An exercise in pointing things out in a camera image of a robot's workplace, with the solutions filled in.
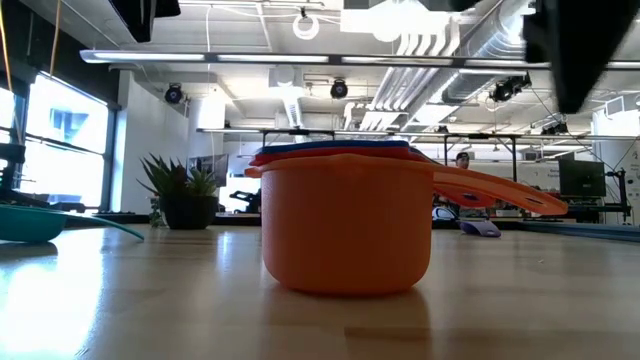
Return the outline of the purple measuring cup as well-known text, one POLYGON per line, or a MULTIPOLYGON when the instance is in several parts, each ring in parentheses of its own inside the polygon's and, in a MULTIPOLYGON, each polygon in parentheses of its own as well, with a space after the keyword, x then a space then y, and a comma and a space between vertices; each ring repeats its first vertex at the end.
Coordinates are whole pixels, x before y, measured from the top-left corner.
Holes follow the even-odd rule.
POLYGON ((467 235, 499 238, 502 233, 491 221, 459 221, 460 229, 467 235))

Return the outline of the red measuring cup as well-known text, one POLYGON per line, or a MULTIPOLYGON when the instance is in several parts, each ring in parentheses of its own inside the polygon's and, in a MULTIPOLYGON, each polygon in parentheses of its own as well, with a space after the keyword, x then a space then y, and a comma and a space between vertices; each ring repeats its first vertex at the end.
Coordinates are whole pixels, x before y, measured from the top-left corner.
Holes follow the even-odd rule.
MULTIPOLYGON (((421 151, 410 146, 373 147, 373 146, 331 146, 319 148, 304 148, 291 151, 276 151, 268 153, 266 150, 256 154, 249 162, 250 166, 262 166, 277 160, 290 158, 308 158, 333 156, 340 154, 355 154, 368 157, 382 157, 399 160, 411 160, 438 165, 438 162, 424 155, 421 151)), ((434 193, 447 200, 465 207, 480 208, 492 206, 496 199, 482 193, 454 185, 440 185, 434 183, 434 193)))

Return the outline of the blue measuring cup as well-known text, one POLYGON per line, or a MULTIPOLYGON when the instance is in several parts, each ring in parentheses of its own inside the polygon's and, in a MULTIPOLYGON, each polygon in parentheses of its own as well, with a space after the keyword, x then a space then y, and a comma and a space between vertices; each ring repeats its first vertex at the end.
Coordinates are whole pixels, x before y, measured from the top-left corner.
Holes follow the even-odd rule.
POLYGON ((411 147, 408 142, 402 140, 331 140, 263 147, 253 157, 250 164, 252 166, 261 166, 273 161, 289 158, 333 156, 339 154, 356 154, 369 157, 433 163, 432 159, 418 149, 411 147))

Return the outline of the teal measuring cup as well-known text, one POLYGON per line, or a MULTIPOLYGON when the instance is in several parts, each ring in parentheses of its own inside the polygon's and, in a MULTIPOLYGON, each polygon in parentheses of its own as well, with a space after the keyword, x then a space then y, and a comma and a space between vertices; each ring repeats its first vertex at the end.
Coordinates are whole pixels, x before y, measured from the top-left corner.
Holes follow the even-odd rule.
POLYGON ((49 242, 62 233, 69 219, 80 219, 90 224, 106 225, 133 235, 140 240, 145 239, 143 234, 129 227, 91 215, 0 204, 0 241, 49 242))

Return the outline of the orange measuring cup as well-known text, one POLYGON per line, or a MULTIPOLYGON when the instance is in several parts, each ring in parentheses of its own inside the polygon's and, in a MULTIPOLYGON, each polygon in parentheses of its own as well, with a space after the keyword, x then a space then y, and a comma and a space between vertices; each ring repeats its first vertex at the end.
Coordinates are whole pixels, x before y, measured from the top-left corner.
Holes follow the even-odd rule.
POLYGON ((436 188, 463 203, 487 195, 541 215, 566 203, 504 178, 434 163, 356 154, 252 166, 262 190, 262 254, 286 288, 365 296, 402 292, 430 263, 436 188))

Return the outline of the long ceiling light fixture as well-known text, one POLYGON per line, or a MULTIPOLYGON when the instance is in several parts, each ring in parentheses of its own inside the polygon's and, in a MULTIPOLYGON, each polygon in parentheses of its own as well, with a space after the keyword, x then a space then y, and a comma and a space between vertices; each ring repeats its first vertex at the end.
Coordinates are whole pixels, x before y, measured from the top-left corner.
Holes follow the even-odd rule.
POLYGON ((81 50, 86 63, 202 63, 202 64, 291 64, 364 67, 432 67, 455 69, 549 70, 549 63, 527 63, 517 58, 465 58, 449 56, 145 52, 126 50, 81 50))

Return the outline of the black computer monitor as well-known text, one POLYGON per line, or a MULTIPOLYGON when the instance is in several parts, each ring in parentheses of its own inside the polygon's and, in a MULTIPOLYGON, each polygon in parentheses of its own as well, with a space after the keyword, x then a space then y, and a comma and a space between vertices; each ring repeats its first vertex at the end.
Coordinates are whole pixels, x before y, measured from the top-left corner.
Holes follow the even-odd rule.
POLYGON ((605 168, 602 162, 559 160, 560 193, 565 197, 604 197, 605 168))

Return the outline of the white ceiling conduit bundle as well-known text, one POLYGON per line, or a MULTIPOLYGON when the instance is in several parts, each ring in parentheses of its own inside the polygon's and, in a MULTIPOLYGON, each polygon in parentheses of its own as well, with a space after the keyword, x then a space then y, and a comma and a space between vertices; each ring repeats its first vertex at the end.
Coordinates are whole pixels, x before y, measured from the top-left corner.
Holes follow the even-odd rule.
MULTIPOLYGON (((451 18, 435 34, 402 34, 396 55, 449 56, 459 44, 460 26, 451 18)), ((387 131, 398 117, 409 117, 409 106, 436 72, 429 67, 389 67, 356 130, 387 131)))

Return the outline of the black equipment stand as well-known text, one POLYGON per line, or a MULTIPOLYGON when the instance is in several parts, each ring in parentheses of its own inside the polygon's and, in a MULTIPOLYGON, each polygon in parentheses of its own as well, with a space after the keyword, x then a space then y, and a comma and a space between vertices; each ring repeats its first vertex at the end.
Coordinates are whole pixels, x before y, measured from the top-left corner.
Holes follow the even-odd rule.
POLYGON ((616 180, 619 192, 619 201, 615 204, 611 203, 611 206, 617 207, 625 216, 629 216, 631 214, 632 207, 629 205, 627 199, 626 171, 621 168, 618 171, 608 171, 605 175, 616 180))

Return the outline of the black background machine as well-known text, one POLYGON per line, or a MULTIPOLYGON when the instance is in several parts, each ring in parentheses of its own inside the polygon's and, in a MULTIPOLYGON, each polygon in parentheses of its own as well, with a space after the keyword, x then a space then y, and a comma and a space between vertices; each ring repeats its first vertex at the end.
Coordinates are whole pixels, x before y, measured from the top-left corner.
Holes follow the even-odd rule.
POLYGON ((49 208, 50 205, 47 202, 34 199, 13 189, 17 165, 25 162, 25 150, 24 145, 0 143, 0 160, 7 162, 0 175, 0 201, 49 208))

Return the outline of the potted succulent plant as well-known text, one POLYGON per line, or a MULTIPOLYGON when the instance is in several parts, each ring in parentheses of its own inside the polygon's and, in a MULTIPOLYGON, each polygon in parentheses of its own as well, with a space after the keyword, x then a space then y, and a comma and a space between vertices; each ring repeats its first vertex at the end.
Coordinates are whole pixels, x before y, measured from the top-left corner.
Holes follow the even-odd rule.
POLYGON ((150 154, 140 159, 148 184, 138 183, 153 195, 153 209, 173 230, 203 230, 218 211, 214 173, 187 168, 181 162, 150 154))

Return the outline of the silver ventilation duct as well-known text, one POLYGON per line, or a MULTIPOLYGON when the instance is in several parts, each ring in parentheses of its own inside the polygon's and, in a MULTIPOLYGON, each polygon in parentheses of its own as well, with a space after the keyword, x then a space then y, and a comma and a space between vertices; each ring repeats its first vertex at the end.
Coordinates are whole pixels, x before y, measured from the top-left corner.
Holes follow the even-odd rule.
MULTIPOLYGON (((454 52, 459 57, 522 58, 523 17, 535 12, 535 0, 503 0, 467 40, 454 52)), ((442 92, 445 103, 463 103, 491 85, 498 75, 459 71, 442 92)))

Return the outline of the black station frame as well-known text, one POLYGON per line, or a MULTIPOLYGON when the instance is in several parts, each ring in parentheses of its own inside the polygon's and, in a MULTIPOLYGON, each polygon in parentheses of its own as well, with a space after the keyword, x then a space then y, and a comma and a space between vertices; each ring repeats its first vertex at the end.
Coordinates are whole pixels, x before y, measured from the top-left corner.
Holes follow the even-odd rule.
POLYGON ((444 144, 444 164, 448 164, 448 152, 449 152, 449 144, 448 140, 450 138, 457 139, 468 139, 468 140, 489 140, 489 139, 499 139, 502 141, 503 139, 508 139, 510 141, 509 145, 504 145, 504 148, 507 149, 511 153, 511 163, 512 163, 512 179, 517 182, 518 181, 518 172, 517 172, 517 155, 516 155, 516 146, 517 140, 520 138, 520 135, 517 134, 498 134, 498 133, 443 133, 443 144, 444 144))

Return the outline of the dark wall display screen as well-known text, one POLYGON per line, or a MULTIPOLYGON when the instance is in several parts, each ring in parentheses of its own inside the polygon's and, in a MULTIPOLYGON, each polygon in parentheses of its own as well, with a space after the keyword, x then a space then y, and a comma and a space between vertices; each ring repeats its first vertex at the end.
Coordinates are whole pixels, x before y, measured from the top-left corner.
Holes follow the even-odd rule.
POLYGON ((189 168, 196 168, 203 173, 211 173, 217 187, 225 187, 227 183, 227 172, 229 155, 211 155, 191 157, 188 159, 189 168))

